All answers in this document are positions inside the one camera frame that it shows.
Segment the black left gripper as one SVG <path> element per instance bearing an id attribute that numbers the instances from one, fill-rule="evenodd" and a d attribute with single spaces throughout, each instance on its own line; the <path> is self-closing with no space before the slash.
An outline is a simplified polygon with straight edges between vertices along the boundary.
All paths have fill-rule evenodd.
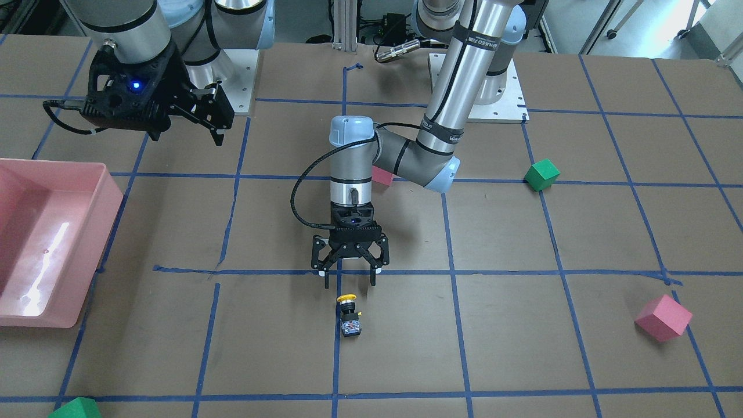
<path id="1" fill-rule="evenodd" d="M 324 288 L 329 288 L 329 270 L 336 262 L 349 254 L 349 244 L 369 263 L 369 283 L 376 286 L 376 275 L 389 264 L 388 236 L 374 220 L 372 203 L 361 206 L 340 206 L 331 202 L 331 225 L 329 238 L 314 235 L 312 238 L 311 266 L 324 279 Z M 374 256 L 369 250 L 372 242 L 380 250 Z"/>

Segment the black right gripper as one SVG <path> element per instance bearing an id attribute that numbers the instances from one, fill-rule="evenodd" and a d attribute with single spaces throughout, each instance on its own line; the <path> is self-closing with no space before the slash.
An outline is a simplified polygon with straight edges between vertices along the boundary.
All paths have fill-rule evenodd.
<path id="1" fill-rule="evenodd" d="M 123 63 L 114 41 L 104 41 L 91 62 L 80 114 L 102 129 L 148 132 L 152 140 L 181 116 L 209 130 L 216 146 L 233 126 L 235 112 L 220 84 L 194 88 L 174 41 L 143 63 Z"/>

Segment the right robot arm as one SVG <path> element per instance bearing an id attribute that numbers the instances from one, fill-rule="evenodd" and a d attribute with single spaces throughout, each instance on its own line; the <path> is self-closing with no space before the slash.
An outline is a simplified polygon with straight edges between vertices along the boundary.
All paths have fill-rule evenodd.
<path id="1" fill-rule="evenodd" d="M 49 100 L 48 116 L 78 135 L 145 132 L 153 141 L 172 117 L 204 127 L 216 146 L 246 112 L 248 68 L 230 51 L 275 39 L 273 1 L 64 1 L 98 46 L 82 100 Z"/>

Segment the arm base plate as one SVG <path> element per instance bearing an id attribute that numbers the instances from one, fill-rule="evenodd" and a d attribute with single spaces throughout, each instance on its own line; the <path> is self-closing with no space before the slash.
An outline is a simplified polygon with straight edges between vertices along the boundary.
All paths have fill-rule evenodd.
<path id="1" fill-rule="evenodd" d="M 420 128 L 464 129 L 465 122 L 525 122 L 513 51 L 490 53 L 459 45 L 429 56 L 432 96 Z"/>
<path id="2" fill-rule="evenodd" d="M 260 52 L 254 49 L 223 49 L 212 62 L 212 72 L 221 83 L 237 116 L 249 116 L 258 75 Z"/>

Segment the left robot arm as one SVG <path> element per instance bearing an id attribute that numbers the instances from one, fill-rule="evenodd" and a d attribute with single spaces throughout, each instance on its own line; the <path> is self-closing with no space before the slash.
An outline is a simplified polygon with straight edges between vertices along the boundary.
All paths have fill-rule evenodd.
<path id="1" fill-rule="evenodd" d="M 310 223 L 327 231 L 313 237 L 311 268 L 321 277 L 345 259 L 369 264 L 370 282 L 388 265 L 388 238 L 374 219 L 373 168 L 437 193 L 453 184 L 461 162 L 456 146 L 475 105 L 498 99 L 507 67 L 525 32 L 520 1 L 417 1 L 411 16 L 417 34 L 443 42 L 443 63 L 416 137 L 390 130 L 366 116 L 331 121 L 330 220 Z"/>

